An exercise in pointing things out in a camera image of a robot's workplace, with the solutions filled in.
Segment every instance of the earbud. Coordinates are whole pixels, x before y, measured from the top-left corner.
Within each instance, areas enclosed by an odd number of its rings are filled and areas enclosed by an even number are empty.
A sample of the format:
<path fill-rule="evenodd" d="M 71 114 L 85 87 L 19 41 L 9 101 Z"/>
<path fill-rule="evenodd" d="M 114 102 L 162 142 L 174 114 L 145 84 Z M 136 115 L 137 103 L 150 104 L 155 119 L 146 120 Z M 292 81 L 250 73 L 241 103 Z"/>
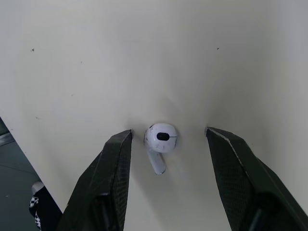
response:
<path fill-rule="evenodd" d="M 166 165 L 162 153 L 171 152 L 177 144 L 178 134 L 170 124 L 154 124 L 144 135 L 144 146 L 157 175 L 163 174 Z"/>

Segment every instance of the white table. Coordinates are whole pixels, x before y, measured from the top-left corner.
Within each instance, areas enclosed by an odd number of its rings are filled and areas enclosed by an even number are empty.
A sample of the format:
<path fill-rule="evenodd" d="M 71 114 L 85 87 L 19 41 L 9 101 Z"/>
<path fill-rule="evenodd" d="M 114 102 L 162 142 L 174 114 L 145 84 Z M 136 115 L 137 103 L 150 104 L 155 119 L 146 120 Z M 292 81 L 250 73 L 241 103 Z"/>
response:
<path fill-rule="evenodd" d="M 0 3 L 0 116 L 63 211 L 113 134 L 132 128 L 125 230 L 230 230 L 204 136 L 243 137 L 308 212 L 304 0 Z M 156 176 L 153 123 L 180 133 Z"/>

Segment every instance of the black mesh grille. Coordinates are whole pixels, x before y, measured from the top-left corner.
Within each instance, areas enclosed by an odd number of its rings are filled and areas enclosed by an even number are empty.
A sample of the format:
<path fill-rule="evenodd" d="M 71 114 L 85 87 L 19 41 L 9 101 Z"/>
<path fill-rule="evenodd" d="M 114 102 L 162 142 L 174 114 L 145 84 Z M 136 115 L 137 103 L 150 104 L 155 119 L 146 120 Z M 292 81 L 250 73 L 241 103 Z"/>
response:
<path fill-rule="evenodd" d="M 231 229 L 238 231 L 253 199 L 253 187 L 229 144 L 222 138 L 208 139 L 220 198 Z"/>

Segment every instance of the floor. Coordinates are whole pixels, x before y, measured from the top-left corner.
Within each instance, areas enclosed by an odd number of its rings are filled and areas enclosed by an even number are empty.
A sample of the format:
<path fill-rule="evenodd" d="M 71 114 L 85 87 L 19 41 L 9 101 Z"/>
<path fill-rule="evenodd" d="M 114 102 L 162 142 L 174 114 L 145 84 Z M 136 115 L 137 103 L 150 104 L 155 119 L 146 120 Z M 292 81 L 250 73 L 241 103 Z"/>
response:
<path fill-rule="evenodd" d="M 0 147 L 0 175 L 0 229 L 38 230 L 28 206 L 39 177 L 16 142 Z"/>

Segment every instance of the checkered pattern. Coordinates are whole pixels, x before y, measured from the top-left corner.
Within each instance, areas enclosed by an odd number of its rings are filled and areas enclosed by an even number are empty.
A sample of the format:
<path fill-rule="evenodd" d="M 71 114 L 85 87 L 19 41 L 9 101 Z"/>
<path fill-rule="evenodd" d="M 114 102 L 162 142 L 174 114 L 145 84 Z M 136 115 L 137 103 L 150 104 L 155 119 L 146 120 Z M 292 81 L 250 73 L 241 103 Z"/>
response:
<path fill-rule="evenodd" d="M 41 230 L 41 229 L 40 229 L 40 219 L 39 219 L 37 213 L 35 213 L 35 223 L 36 223 L 37 227 L 39 228 L 39 230 Z"/>
<path fill-rule="evenodd" d="M 35 206 L 37 203 L 38 203 L 38 201 L 39 201 L 39 199 L 37 198 L 37 197 L 35 197 L 35 196 L 33 196 L 32 198 L 31 198 L 31 201 L 30 201 L 30 208 L 32 208 L 33 206 Z"/>

